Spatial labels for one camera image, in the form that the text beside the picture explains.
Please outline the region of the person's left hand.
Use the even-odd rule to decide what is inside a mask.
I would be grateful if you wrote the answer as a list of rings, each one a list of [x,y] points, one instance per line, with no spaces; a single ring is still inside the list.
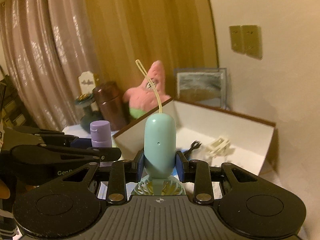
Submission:
[[[0,198],[1,199],[9,199],[10,198],[10,190],[2,180],[0,180]]]

